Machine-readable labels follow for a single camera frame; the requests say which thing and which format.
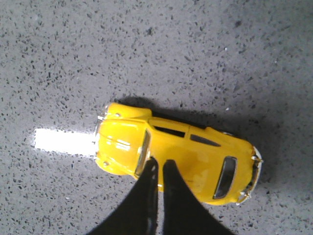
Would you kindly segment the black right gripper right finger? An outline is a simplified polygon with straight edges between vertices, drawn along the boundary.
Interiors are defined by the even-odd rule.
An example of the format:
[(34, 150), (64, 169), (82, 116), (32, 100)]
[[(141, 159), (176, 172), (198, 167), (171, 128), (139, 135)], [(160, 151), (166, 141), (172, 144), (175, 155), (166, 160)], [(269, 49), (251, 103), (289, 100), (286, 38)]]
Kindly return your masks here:
[(184, 182), (176, 162), (163, 166), (165, 235), (231, 235), (206, 210)]

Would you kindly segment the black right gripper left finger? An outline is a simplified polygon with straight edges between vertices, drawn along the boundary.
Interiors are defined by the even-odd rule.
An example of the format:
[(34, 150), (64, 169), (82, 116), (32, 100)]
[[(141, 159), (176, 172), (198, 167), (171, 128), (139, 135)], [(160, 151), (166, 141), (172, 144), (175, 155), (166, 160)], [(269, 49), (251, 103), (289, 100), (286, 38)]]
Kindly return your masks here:
[(154, 235), (157, 228), (158, 163), (150, 158), (122, 203), (89, 235)]

